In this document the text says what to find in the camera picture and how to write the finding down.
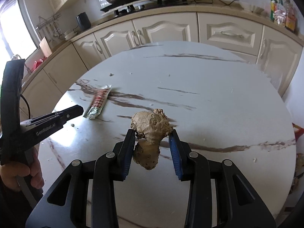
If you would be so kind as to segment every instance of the cabinet drawer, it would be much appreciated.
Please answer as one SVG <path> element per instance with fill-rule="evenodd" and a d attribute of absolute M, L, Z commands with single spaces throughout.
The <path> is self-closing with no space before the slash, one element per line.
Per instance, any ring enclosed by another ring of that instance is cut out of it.
<path fill-rule="evenodd" d="M 246 19 L 198 13 L 200 43 L 258 55 L 263 25 Z"/>
<path fill-rule="evenodd" d="M 62 93 L 88 70 L 72 44 L 59 52 L 43 69 Z"/>
<path fill-rule="evenodd" d="M 105 60 L 105 55 L 94 33 L 78 39 L 73 45 L 88 69 Z"/>
<path fill-rule="evenodd" d="M 44 70 L 41 70 L 26 87 L 22 95 L 29 104 L 31 117 L 36 117 L 51 113 L 62 93 Z M 23 99 L 20 99 L 20 108 L 28 115 L 28 109 Z"/>
<path fill-rule="evenodd" d="M 141 44 L 162 41 L 198 42 L 196 13 L 166 13 L 133 20 Z"/>

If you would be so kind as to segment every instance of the brown marble vein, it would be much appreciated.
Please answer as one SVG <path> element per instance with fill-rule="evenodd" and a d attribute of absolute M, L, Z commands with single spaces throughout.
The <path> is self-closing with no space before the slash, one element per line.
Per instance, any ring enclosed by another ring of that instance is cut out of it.
<path fill-rule="evenodd" d="M 159 55 L 159 56 L 146 56 L 146 58 L 151 57 L 193 57 L 193 58 L 199 58 L 199 59 L 205 59 L 205 60 L 215 60 L 215 61 L 225 61 L 225 62 L 236 62 L 236 63 L 249 63 L 248 61 L 244 60 L 228 60 L 224 58 L 220 58 L 217 56 L 212 55 L 199 55 L 199 54 L 190 54 L 190 53 L 179 53 L 177 55 Z"/>
<path fill-rule="evenodd" d="M 75 90 L 80 90 L 86 94 L 95 94 L 96 91 L 98 90 L 96 87 L 93 87 L 88 84 L 88 80 L 78 80 L 75 82 L 76 85 L 80 86 L 80 89 L 69 89 L 68 91 L 75 91 Z M 112 91 L 110 92 L 108 96 L 108 100 L 110 100 L 113 104 L 121 106 L 121 107 L 132 107 L 132 108 L 139 108 L 139 109 L 145 109 L 148 111 L 153 111 L 151 107 L 139 105 L 139 104 L 131 104 L 130 102 L 126 101 L 126 99 L 130 100 L 144 100 L 144 101 L 149 101 L 149 102 L 154 102 L 158 103 L 161 105 L 168 105 L 172 107 L 181 107 L 185 108 L 187 110 L 193 110 L 196 109 L 195 107 L 189 106 L 189 105 L 182 105 L 182 104 L 174 104 L 170 102 L 162 102 L 158 101 L 155 99 L 151 98 L 145 98 L 141 95 L 136 95 L 136 94 L 130 94 L 130 93 L 122 93 L 122 92 L 117 92 L 117 91 Z"/>
<path fill-rule="evenodd" d="M 268 141 L 259 143 L 257 145 L 242 145 L 242 146 L 230 146 L 226 148 L 215 148 L 215 147 L 207 147 L 207 146 L 201 146 L 198 144 L 194 143 L 188 143 L 190 148 L 192 150 L 203 150 L 203 151 L 208 151 L 208 152 L 215 152 L 215 153 L 231 153 L 231 152 L 241 152 L 250 149 L 251 147 L 258 146 L 262 150 L 267 150 L 268 152 L 272 150 L 281 150 L 284 148 L 287 148 L 289 146 L 295 145 L 295 139 L 293 140 L 288 140 L 284 142 L 274 142 L 274 143 L 269 143 Z M 169 148 L 169 143 L 166 141 L 161 141 L 160 144 L 161 147 Z"/>
<path fill-rule="evenodd" d="M 176 90 L 176 89 L 170 89 L 170 88 L 164 88 L 164 87 L 158 87 L 158 89 L 171 90 L 171 91 L 176 91 L 176 92 L 181 92 L 181 93 L 191 93 L 191 94 L 198 94 L 199 95 L 199 93 L 186 92 L 186 91 L 182 91 L 182 90 Z"/>
<path fill-rule="evenodd" d="M 132 117 L 131 117 L 131 116 L 118 116 L 118 117 L 132 119 Z"/>
<path fill-rule="evenodd" d="M 49 143 L 50 143 L 50 148 L 52 150 L 52 153 L 55 155 L 55 158 L 57 159 L 58 163 L 60 164 L 62 171 L 64 171 L 64 169 L 66 168 L 66 166 L 65 166 L 65 164 L 63 162 L 62 157 L 59 155 L 59 153 L 55 149 L 55 146 L 54 146 L 54 144 L 53 144 L 53 142 L 52 142 L 52 140 L 50 138 L 49 138 Z"/>

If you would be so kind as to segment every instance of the food package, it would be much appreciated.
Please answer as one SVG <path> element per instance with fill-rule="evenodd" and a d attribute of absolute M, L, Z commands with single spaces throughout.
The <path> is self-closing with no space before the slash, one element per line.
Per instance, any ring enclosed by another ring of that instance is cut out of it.
<path fill-rule="evenodd" d="M 93 96 L 90 106 L 83 115 L 85 118 L 94 119 L 101 113 L 111 89 L 111 85 L 106 85 L 97 90 L 96 94 Z"/>

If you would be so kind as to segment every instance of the human hand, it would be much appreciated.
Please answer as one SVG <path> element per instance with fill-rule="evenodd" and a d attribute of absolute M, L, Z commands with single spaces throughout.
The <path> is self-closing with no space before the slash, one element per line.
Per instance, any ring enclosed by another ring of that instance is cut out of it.
<path fill-rule="evenodd" d="M 16 176 L 25 177 L 31 175 L 31 185 L 36 189 L 42 188 L 44 180 L 42 178 L 41 166 L 36 148 L 33 148 L 33 160 L 34 161 L 30 167 L 15 161 L 1 165 L 0 176 L 4 185 L 13 191 L 19 192 L 20 186 L 17 182 Z"/>

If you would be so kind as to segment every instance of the white marble table top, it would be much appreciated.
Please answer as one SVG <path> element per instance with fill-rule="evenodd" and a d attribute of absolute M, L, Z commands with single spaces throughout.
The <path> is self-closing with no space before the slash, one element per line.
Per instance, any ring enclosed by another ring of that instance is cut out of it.
<path fill-rule="evenodd" d="M 72 119 L 41 143 L 44 190 L 72 160 L 112 151 L 134 113 L 162 108 L 180 140 L 210 160 L 231 159 L 277 216 L 294 175 L 295 137 L 283 101 L 255 65 L 199 43 L 144 45 L 89 70 L 55 110 L 75 104 L 86 110 L 94 88 L 107 84 L 114 89 L 97 119 Z M 153 170 L 132 161 L 126 180 L 115 182 L 120 227 L 184 226 L 189 182 L 177 179 L 167 141 Z"/>

